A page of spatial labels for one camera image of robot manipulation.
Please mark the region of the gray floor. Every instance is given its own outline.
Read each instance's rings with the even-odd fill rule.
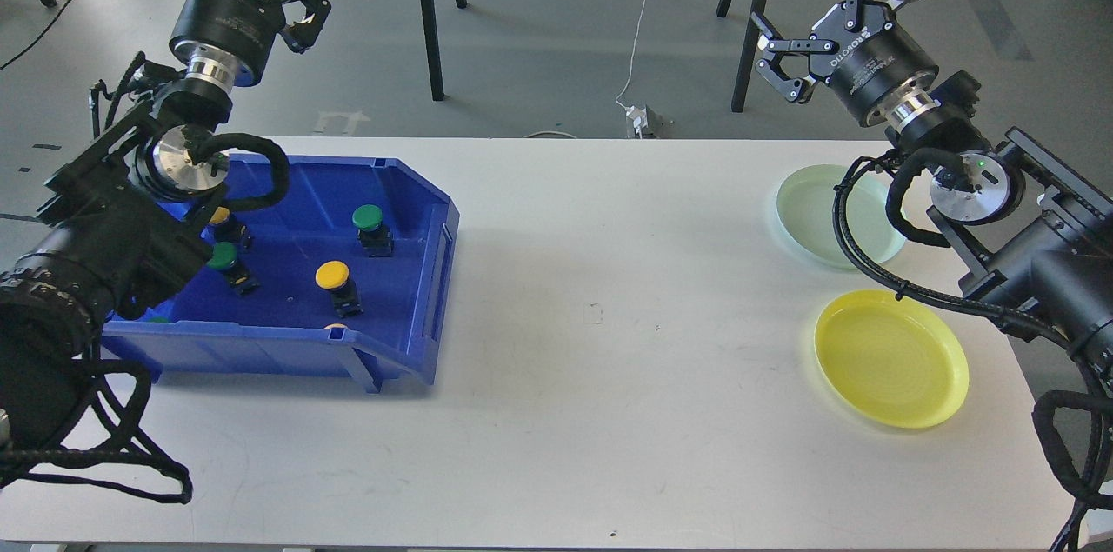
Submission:
[[[613,99],[627,79],[642,0],[470,0],[467,10],[437,0],[449,92],[440,103],[430,100],[418,0],[331,1],[317,47],[294,56],[279,41],[263,83],[234,93],[227,129],[306,137],[624,135]],[[731,114],[749,0],[736,0],[726,20],[713,14],[717,1],[647,1],[626,103],[649,105],[681,139],[883,137],[856,127],[827,89],[797,107],[755,79],[746,112]],[[767,13],[782,32],[800,37],[837,1],[769,0]],[[982,80],[975,121],[987,137],[997,140],[1018,125],[1113,193],[1111,1],[924,0],[903,9],[900,20],[944,76],[966,69]],[[47,196],[42,181],[88,141],[89,86],[115,81],[136,50],[169,63],[166,43],[181,2],[77,0],[35,50],[0,72],[0,176],[8,176],[0,263],[43,235],[37,224],[11,218],[35,215]],[[0,61],[52,13],[37,0],[0,0]],[[1031,207],[991,228],[987,241],[1009,236],[1028,214]],[[1017,342],[1016,351],[1034,393],[1075,386],[1070,363],[1047,344]],[[1070,424],[1072,441],[1081,441],[1082,425]]]

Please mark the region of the blue storage crate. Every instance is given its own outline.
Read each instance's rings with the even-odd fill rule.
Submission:
[[[270,188],[262,157],[234,157],[234,197]],[[394,255],[370,258],[352,226],[373,204],[394,235]],[[184,206],[169,206],[184,214]],[[236,214],[255,240],[240,260],[260,287],[239,297],[204,268],[186,288],[137,322],[110,319],[104,347],[162,372],[351,376],[368,393],[384,379],[436,374],[441,326],[460,214],[449,196],[396,159],[290,157],[289,194]],[[364,313],[338,318],[314,274],[342,260]],[[329,327],[342,323],[345,327]]]

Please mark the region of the black cable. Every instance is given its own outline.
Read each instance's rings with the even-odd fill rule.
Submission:
[[[208,160],[216,152],[223,152],[233,148],[238,148],[247,152],[258,152],[266,157],[267,161],[270,162],[270,193],[266,193],[264,196],[224,200],[221,204],[223,207],[234,213],[252,211],[256,210],[256,208],[267,208],[277,205],[279,200],[286,197],[286,193],[289,190],[289,159],[286,157],[286,152],[283,152],[283,149],[269,139],[263,139],[263,137],[255,137],[246,132],[226,132],[203,140],[196,145],[196,148],[189,151],[189,155],[195,164],[200,164]]]
[[[128,65],[128,69],[125,69],[124,76],[120,77],[119,83],[116,85],[116,91],[112,92],[111,97],[108,97],[108,99],[111,100],[111,105],[108,105],[108,115],[105,116],[105,129],[111,128],[115,124],[116,111],[120,108],[120,99],[122,99],[125,93],[127,93],[128,83],[131,82],[131,77],[134,77],[135,73],[139,71],[139,68],[142,68],[146,63],[146,53],[144,53],[142,50],[136,52],[131,63]]]
[[[49,24],[47,24],[47,28],[42,29],[42,32],[40,32],[40,33],[39,33],[39,37],[36,37],[36,38],[35,38],[35,41],[32,41],[32,42],[31,42],[30,45],[28,45],[28,47],[27,47],[27,48],[24,48],[23,50],[20,50],[20,52],[19,52],[19,53],[17,53],[17,56],[14,56],[14,57],[12,57],[12,58],[9,58],[9,60],[8,60],[8,61],[4,61],[4,65],[3,65],[3,66],[0,66],[0,69],[4,69],[4,68],[8,68],[8,66],[11,66],[12,63],[14,63],[14,62],[16,62],[16,61],[18,60],[18,58],[20,58],[20,57],[24,56],[24,53],[28,53],[28,52],[30,52],[30,51],[31,51],[31,49],[32,49],[32,48],[35,48],[35,46],[36,46],[37,43],[39,43],[39,40],[41,40],[41,38],[43,38],[43,37],[46,36],[46,33],[47,33],[47,30],[50,30],[50,29],[52,28],[52,26],[55,26],[55,22],[56,22],[56,21],[58,21],[58,19],[59,19],[60,17],[62,17],[62,13],[65,13],[65,12],[66,12],[66,8],[67,8],[68,6],[70,6],[70,3],[71,3],[72,1],[75,1],[75,0],[67,0],[66,2],[63,2],[63,3],[62,3],[62,6],[61,6],[61,8],[60,8],[60,9],[58,10],[58,13],[55,13],[55,18],[53,18],[53,20],[51,20],[51,21],[49,22]]]
[[[854,263],[855,266],[869,278],[875,279],[875,282],[884,285],[885,287],[897,292],[898,299],[907,296],[909,298],[917,299],[917,302],[936,308],[942,308],[944,310],[954,310],[956,313],[986,317],[989,318],[991,322],[993,322],[997,327],[1003,327],[1008,324],[1025,327],[1031,332],[1041,334],[1043,337],[1063,348],[1063,351],[1072,354],[1072,361],[1075,362],[1075,365],[1082,375],[1083,382],[1086,385],[1090,400],[1085,402],[1093,405],[1090,408],[1085,408],[1091,413],[1091,426],[1090,444],[1086,450],[1085,465],[1083,467],[1083,473],[1077,476],[1081,480],[1081,485],[1080,483],[1071,480],[1066,480],[1064,482],[1064,477],[1061,475],[1064,470],[1073,471],[1073,465],[1070,464],[1070,455],[1066,456],[1065,460],[1060,459],[1060,463],[1052,462],[1052,455],[1050,454],[1051,448],[1048,446],[1062,446],[1062,437],[1057,436],[1057,431],[1054,430],[1053,424],[1050,426],[1048,431],[1047,426],[1041,425],[1037,422],[1036,430],[1037,434],[1042,433],[1042,435],[1050,435],[1054,433],[1054,436],[1057,437],[1057,442],[1051,442],[1047,441],[1045,436],[1041,436],[1041,444],[1044,446],[1045,455],[1048,456],[1048,465],[1052,466],[1052,470],[1060,480],[1060,483],[1075,497],[1071,516],[1066,523],[1064,523],[1063,529],[1056,536],[1051,546],[1051,551],[1060,552],[1064,548],[1076,549],[1080,525],[1082,519],[1085,516],[1085,513],[1089,512],[1092,505],[1100,505],[1113,501],[1113,499],[1102,496],[1101,493],[1097,493],[1097,487],[1104,479],[1104,474],[1110,466],[1111,460],[1113,460],[1113,438],[1111,438],[1110,434],[1106,432],[1106,428],[1110,428],[1110,425],[1113,425],[1113,401],[1111,401],[1109,394],[1105,393],[1105,390],[1094,369],[1081,356],[1073,354],[1074,349],[1073,346],[1071,346],[1071,343],[1067,342],[1066,338],[1053,326],[1050,326],[1033,316],[1012,309],[1011,307],[988,305],[985,303],[974,302],[974,299],[959,298],[943,294],[942,292],[935,292],[920,287],[896,276],[893,272],[886,270],[878,263],[875,263],[874,259],[870,259],[864,250],[861,250],[858,243],[855,241],[847,221],[846,205],[849,194],[855,184],[857,184],[857,181],[867,172],[881,169],[886,172],[890,172],[892,176],[892,165],[898,162],[899,157],[897,151],[890,150],[885,156],[879,157],[879,159],[873,159],[873,157],[859,157],[857,161],[850,165],[850,168],[844,176],[843,183],[835,188],[836,196],[835,205],[833,207],[833,218],[835,236],[836,239],[838,239],[839,247],[843,249],[843,253],[847,256],[847,258],[850,259],[850,262]],[[1033,412],[1034,421],[1036,421],[1037,412],[1046,416],[1048,407],[1051,407],[1050,411],[1053,413],[1054,408],[1061,406],[1062,403],[1058,401],[1045,401],[1048,395],[1050,394],[1044,394],[1044,396],[1041,397],[1041,401],[1045,402],[1043,406],[1041,406],[1037,402],[1036,411]],[[1086,398],[1083,394],[1070,395],[1072,397],[1076,396],[1077,398]],[[1072,489],[1068,489],[1068,484],[1072,485]]]
[[[92,139],[100,139],[100,96],[108,97],[108,85],[105,79],[96,81],[89,88],[89,112],[92,115]]]
[[[93,383],[93,388],[90,390],[89,393],[91,402],[87,398],[87,404],[85,406],[80,406],[76,414],[83,414],[85,410],[91,405],[97,413],[97,417],[105,426],[105,430],[109,431],[110,436],[108,440],[92,450],[58,448],[3,452],[0,453],[0,471],[3,469],[29,470],[30,467],[40,464],[51,464],[69,470],[81,470],[105,463],[145,466],[155,470],[162,476],[178,482],[181,485],[181,492],[151,493],[111,481],[101,481],[66,474],[35,474],[30,472],[22,472],[17,477],[43,483],[89,484],[119,491],[144,500],[154,500],[160,503],[188,503],[193,497],[194,491],[193,482],[189,477],[189,470],[186,469],[185,465],[179,464],[178,461],[170,459],[165,452],[162,452],[161,448],[155,445],[155,442],[152,442],[150,437],[142,432],[142,430],[139,430],[138,427],[139,418],[142,416],[142,412],[150,397],[150,374],[138,362],[99,361],[89,358],[90,355],[98,355],[97,346],[90,346],[87,351],[85,351],[82,355],[83,359],[79,363],[81,364],[82,369],[88,375],[96,377],[97,381]],[[109,387],[105,381],[105,376],[108,374],[121,373],[130,375],[136,381],[136,386],[131,395],[128,397],[126,405],[119,402],[119,398],[116,397],[116,394],[112,393],[111,387]],[[119,416],[118,423],[112,422],[111,418],[108,417],[107,412],[104,411],[104,406],[100,405],[99,396],[104,396],[106,402],[108,402],[108,405],[115,410],[116,414]],[[16,480],[16,477],[4,481],[3,484],[6,485],[13,480]]]
[[[919,172],[927,168],[928,164],[943,165],[943,167],[954,172],[963,172],[963,159],[954,152],[940,150],[938,148],[920,148],[912,152],[900,164],[893,183],[889,185],[889,196],[885,200],[885,216],[889,224],[897,228],[900,235],[906,236],[917,244],[935,246],[938,248],[949,248],[951,244],[946,236],[929,230],[916,228],[900,215],[900,204],[904,203],[904,195],[912,187],[912,180],[919,176]]]

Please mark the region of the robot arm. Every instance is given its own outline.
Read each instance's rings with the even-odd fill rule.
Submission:
[[[289,2],[303,2],[302,20],[286,21]],[[104,132],[96,102],[104,85],[95,86],[95,139],[47,181],[55,195],[38,219],[51,233],[0,274],[0,487],[19,479],[83,482],[159,502],[189,501],[188,471],[139,430],[150,374],[135,363],[100,359],[101,326],[114,313],[139,318],[186,286],[211,256],[200,234],[218,205],[250,210],[283,198],[289,164],[282,148],[214,131],[228,120],[236,86],[262,80],[275,37],[304,52],[329,8],[326,0],[186,0],[169,42],[184,69],[139,53],[111,93]],[[124,93],[137,100],[115,121]],[[269,193],[227,197],[223,152],[230,148],[267,157]],[[185,204],[185,215],[159,206],[169,203]],[[108,374],[135,378],[128,402],[111,392]],[[91,450],[65,448],[90,410],[108,440]],[[178,481],[181,493],[32,472],[43,463],[150,466]]]
[[[758,72],[786,100],[805,103],[814,86],[828,86],[861,127],[886,124],[893,149],[879,159],[859,159],[836,188],[834,224],[844,253],[858,269],[930,306],[989,318],[1007,334],[1057,343],[1080,367],[1089,396],[1053,392],[1033,414],[1052,470],[1086,507],[1113,507],[1096,492],[1113,453],[1109,433],[1113,401],[1113,200],[1021,129],[993,147],[971,124],[979,83],[954,73],[930,89],[938,66],[896,20],[914,0],[844,0],[833,6],[807,40],[785,40],[759,13],[762,32]],[[807,58],[808,76],[792,79],[784,58]],[[913,227],[902,200],[919,172],[930,172],[929,219],[938,233]],[[957,252],[969,269],[959,280],[963,297],[904,280],[866,256],[846,224],[846,200],[869,171],[893,176],[886,213],[913,241]],[[1041,214],[997,252],[985,248],[967,227],[1013,215],[1034,183],[1043,189]],[[1056,408],[1087,411],[1095,425],[1085,473],[1078,474],[1052,425]]]

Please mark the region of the white cable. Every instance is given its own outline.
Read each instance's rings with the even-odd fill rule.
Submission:
[[[538,132],[526,135],[523,139],[538,139],[538,137],[544,137],[546,135],[555,135],[556,137],[564,137],[564,139],[580,139],[580,137],[572,134],[560,131],[560,129],[540,129]]]
[[[638,52],[638,36],[641,33],[641,18],[646,14],[646,2],[649,0],[641,0],[641,13],[638,13],[638,28],[633,32],[633,48],[630,49],[630,73],[627,77],[627,83],[622,86],[622,91],[614,97],[614,103],[623,109],[627,108],[626,105],[619,101],[620,97],[623,97],[626,89],[629,89],[630,81],[633,80],[633,56]]]

